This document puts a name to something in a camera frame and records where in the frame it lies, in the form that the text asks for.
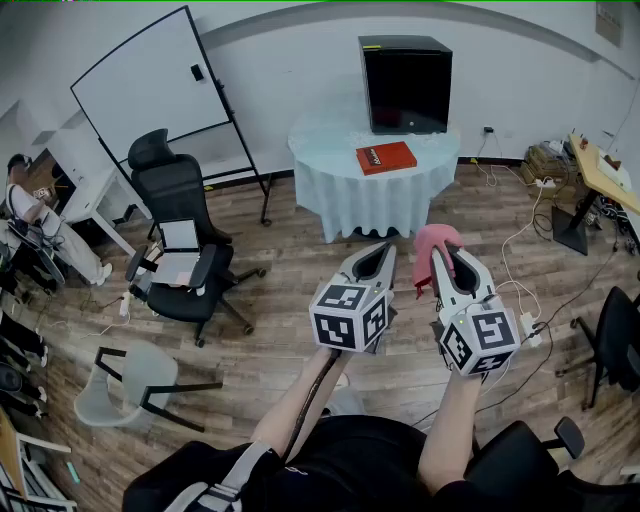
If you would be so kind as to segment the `person's left forearm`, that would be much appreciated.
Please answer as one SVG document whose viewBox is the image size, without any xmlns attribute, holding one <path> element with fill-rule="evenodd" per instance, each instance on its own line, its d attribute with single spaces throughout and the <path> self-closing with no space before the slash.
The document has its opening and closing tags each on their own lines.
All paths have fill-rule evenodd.
<svg viewBox="0 0 640 512">
<path fill-rule="evenodd" d="M 250 438 L 252 442 L 261 441 L 269 445 L 283 462 L 291 461 L 300 452 L 352 357 L 352 353 L 343 352 L 322 379 L 313 400 L 310 402 L 295 443 L 291 450 L 288 451 L 287 447 L 292 439 L 298 417 L 304 409 L 307 395 L 312 390 L 325 365 L 331 359 L 331 354 L 332 351 L 330 349 L 319 348 L 304 363 L 296 380 L 259 421 Z"/>
</svg>

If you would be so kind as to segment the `pink cloth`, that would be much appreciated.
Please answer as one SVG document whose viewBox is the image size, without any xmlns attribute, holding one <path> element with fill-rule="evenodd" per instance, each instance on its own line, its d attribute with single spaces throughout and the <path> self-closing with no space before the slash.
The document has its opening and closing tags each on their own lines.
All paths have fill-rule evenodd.
<svg viewBox="0 0 640 512">
<path fill-rule="evenodd" d="M 416 261 L 413 264 L 412 270 L 413 285 L 417 293 L 416 298 L 422 296 L 425 286 L 433 286 L 431 258 L 434 248 L 438 248 L 444 255 L 448 269 L 452 274 L 455 274 L 454 263 L 449 255 L 446 244 L 457 248 L 464 247 L 460 233 L 450 225 L 428 224 L 417 232 L 414 240 Z"/>
</svg>

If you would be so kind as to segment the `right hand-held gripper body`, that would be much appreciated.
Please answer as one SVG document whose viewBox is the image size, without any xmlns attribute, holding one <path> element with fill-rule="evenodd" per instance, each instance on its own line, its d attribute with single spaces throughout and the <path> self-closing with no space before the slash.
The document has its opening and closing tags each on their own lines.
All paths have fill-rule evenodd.
<svg viewBox="0 0 640 512">
<path fill-rule="evenodd" d="M 437 297 L 437 341 L 446 367 L 459 375 L 487 374 L 520 348 L 515 316 L 494 292 L 469 297 Z"/>
</svg>

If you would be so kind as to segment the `person's black shirt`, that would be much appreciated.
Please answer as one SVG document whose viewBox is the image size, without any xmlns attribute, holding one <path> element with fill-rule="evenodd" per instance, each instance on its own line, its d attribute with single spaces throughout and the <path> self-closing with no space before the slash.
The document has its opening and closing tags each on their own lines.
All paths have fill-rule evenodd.
<svg viewBox="0 0 640 512">
<path fill-rule="evenodd" d="M 386 418 L 324 418 L 290 462 L 264 454 L 242 489 L 242 512 L 506 511 L 504 502 L 465 480 L 428 491 L 418 479 L 425 440 Z M 222 483 L 247 448 L 187 443 L 128 486 L 122 512 L 164 512 L 189 486 Z"/>
</svg>

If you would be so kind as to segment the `metal shelf rack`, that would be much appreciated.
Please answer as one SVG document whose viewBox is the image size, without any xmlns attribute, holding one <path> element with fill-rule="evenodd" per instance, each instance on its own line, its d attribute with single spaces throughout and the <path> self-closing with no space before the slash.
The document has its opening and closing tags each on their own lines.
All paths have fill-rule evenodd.
<svg viewBox="0 0 640 512">
<path fill-rule="evenodd" d="M 0 407 L 0 468 L 13 490 L 27 505 L 59 512 L 77 512 L 77 503 L 67 498 L 44 471 L 46 453 L 69 455 L 69 446 L 20 433 Z"/>
</svg>

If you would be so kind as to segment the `wall poster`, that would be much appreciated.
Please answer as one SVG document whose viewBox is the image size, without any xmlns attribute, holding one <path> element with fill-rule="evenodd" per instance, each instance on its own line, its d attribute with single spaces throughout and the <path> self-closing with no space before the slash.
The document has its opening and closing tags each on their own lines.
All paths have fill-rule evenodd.
<svg viewBox="0 0 640 512">
<path fill-rule="evenodd" d="M 619 2 L 596 2 L 595 31 L 616 47 L 622 45 L 622 13 L 622 4 Z"/>
</svg>

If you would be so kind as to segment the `black mini fridge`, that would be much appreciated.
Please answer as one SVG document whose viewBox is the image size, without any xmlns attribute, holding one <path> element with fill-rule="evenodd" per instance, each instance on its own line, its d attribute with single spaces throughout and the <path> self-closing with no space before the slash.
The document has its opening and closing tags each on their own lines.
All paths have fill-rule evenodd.
<svg viewBox="0 0 640 512">
<path fill-rule="evenodd" d="M 372 132 L 445 133 L 453 51 L 430 36 L 372 35 L 358 41 Z"/>
</svg>

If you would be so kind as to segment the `red book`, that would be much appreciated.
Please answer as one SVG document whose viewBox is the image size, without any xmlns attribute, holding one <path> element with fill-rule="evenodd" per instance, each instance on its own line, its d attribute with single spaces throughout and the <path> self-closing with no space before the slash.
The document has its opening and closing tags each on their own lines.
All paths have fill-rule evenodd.
<svg viewBox="0 0 640 512">
<path fill-rule="evenodd" d="M 358 148 L 356 157 L 365 176 L 417 166 L 416 157 L 404 141 Z"/>
</svg>

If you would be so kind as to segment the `grey plastic chair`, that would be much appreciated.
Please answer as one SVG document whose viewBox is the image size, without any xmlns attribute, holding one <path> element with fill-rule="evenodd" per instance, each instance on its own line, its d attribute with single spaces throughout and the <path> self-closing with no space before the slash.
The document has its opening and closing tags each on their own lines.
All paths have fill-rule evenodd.
<svg viewBox="0 0 640 512">
<path fill-rule="evenodd" d="M 74 401 L 77 418 L 90 427 L 147 430 L 156 417 L 202 433 L 202 425 L 166 410 L 174 394 L 220 389 L 221 382 L 179 384 L 177 362 L 148 342 L 136 342 L 127 350 L 101 347 L 88 382 Z M 124 413 L 112 403 L 108 380 L 118 381 L 125 398 L 134 405 Z"/>
</svg>

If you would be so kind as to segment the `round table with floral tablecloth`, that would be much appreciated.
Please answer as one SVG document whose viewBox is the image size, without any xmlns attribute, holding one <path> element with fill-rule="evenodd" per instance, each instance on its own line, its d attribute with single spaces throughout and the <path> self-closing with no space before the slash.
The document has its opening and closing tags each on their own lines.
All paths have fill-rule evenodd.
<svg viewBox="0 0 640 512">
<path fill-rule="evenodd" d="M 417 166 L 366 176 L 356 150 L 404 142 Z M 360 229 L 383 237 L 393 228 L 407 238 L 427 223 L 431 201 L 454 181 L 458 130 L 431 135 L 375 135 L 362 92 L 330 95 L 292 126 L 297 203 L 317 214 L 325 241 Z"/>
</svg>

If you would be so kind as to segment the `person's grey trousers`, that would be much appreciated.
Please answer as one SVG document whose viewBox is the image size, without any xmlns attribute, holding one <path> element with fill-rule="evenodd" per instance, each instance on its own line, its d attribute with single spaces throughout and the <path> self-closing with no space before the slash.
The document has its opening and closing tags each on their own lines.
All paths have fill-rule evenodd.
<svg viewBox="0 0 640 512">
<path fill-rule="evenodd" d="M 350 385 L 348 376 L 342 373 L 323 409 L 321 417 L 366 414 L 364 402 L 359 392 Z"/>
</svg>

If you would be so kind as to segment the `stack of cardboard boxes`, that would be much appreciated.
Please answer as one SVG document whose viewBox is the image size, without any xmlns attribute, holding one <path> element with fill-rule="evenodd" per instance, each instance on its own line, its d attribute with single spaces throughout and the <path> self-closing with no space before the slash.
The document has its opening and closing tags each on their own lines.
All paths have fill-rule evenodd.
<svg viewBox="0 0 640 512">
<path fill-rule="evenodd" d="M 545 178 L 552 178 L 558 185 L 573 185 L 577 163 L 565 151 L 558 153 L 548 142 L 543 142 L 527 149 L 520 173 L 527 185 Z"/>
</svg>

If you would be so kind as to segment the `whiteboard on black stand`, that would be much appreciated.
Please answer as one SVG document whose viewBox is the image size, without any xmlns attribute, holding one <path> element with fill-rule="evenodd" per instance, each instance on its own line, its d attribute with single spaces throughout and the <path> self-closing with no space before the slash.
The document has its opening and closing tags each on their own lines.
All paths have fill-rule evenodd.
<svg viewBox="0 0 640 512">
<path fill-rule="evenodd" d="M 196 82 L 191 66 L 204 79 Z M 238 124 L 216 77 L 188 6 L 126 39 L 70 87 L 98 141 L 121 169 L 131 145 L 156 129 L 178 141 Z"/>
</svg>

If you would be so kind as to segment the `white laptop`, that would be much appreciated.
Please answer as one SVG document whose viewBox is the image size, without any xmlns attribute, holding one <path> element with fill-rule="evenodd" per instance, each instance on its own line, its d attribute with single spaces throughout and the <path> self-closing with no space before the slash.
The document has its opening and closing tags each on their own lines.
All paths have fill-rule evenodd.
<svg viewBox="0 0 640 512">
<path fill-rule="evenodd" d="M 162 255 L 156 261 L 154 283 L 188 286 L 191 274 L 200 257 L 196 225 L 193 219 L 182 219 L 159 224 Z"/>
</svg>

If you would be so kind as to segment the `wooden desk with black stand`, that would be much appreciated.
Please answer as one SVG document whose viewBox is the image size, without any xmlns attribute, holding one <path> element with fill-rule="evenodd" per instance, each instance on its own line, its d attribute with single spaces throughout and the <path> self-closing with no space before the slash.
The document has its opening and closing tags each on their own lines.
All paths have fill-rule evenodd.
<svg viewBox="0 0 640 512">
<path fill-rule="evenodd" d="M 605 196 L 637 215 L 640 215 L 640 199 L 631 185 L 621 186 L 620 180 L 615 181 L 601 170 L 601 163 L 606 161 L 604 152 L 597 145 L 574 134 L 568 138 L 588 193 L 575 214 L 552 207 L 552 234 L 556 242 L 587 256 L 588 241 L 583 220 L 596 197 Z"/>
</svg>

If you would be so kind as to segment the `person's right forearm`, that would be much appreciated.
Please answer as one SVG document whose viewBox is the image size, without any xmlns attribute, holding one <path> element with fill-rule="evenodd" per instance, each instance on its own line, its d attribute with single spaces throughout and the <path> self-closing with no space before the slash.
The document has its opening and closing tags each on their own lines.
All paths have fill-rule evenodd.
<svg viewBox="0 0 640 512">
<path fill-rule="evenodd" d="M 418 477 L 431 495 L 464 478 L 482 377 L 453 372 L 421 452 Z"/>
</svg>

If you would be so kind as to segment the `white desk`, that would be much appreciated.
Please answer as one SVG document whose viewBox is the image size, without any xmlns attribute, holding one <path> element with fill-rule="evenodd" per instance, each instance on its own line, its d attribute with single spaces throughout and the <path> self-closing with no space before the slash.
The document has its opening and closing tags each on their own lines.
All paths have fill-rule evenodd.
<svg viewBox="0 0 640 512">
<path fill-rule="evenodd" d="M 118 185 L 127 196 L 127 204 L 135 204 L 147 219 L 152 215 L 139 194 L 128 181 L 128 176 L 117 167 L 111 166 L 101 173 L 85 177 L 75 167 L 63 169 L 74 184 L 75 190 L 69 196 L 58 215 L 69 225 L 92 219 L 129 256 L 136 250 L 116 231 L 115 224 L 99 212 L 99 206 L 113 185 Z"/>
</svg>

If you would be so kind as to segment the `black mesh office chair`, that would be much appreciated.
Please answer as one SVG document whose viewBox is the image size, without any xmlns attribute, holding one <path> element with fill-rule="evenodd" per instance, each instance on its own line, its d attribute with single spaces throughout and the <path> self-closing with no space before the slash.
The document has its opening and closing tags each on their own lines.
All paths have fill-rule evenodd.
<svg viewBox="0 0 640 512">
<path fill-rule="evenodd" d="M 202 331 L 217 306 L 250 335 L 254 327 L 224 298 L 224 294 L 256 275 L 264 277 L 264 268 L 241 274 L 231 271 L 234 256 L 232 237 L 217 229 L 209 216 L 200 165 L 187 154 L 174 153 L 168 144 L 168 131 L 158 129 L 138 138 L 130 147 L 127 163 L 131 168 L 134 190 L 143 199 L 158 228 L 162 222 L 193 219 L 196 225 L 200 257 L 188 286 L 154 283 L 156 261 L 145 246 L 136 250 L 126 272 L 128 291 L 160 316 L 195 326 L 195 344 L 204 345 Z"/>
</svg>

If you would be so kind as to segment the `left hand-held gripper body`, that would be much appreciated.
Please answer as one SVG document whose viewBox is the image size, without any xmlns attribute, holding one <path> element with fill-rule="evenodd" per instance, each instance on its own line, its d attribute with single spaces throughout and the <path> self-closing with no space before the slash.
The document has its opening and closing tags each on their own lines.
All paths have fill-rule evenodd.
<svg viewBox="0 0 640 512">
<path fill-rule="evenodd" d="M 396 315 L 393 298 L 389 287 L 335 274 L 309 306 L 314 342 L 330 349 L 376 354 Z"/>
</svg>

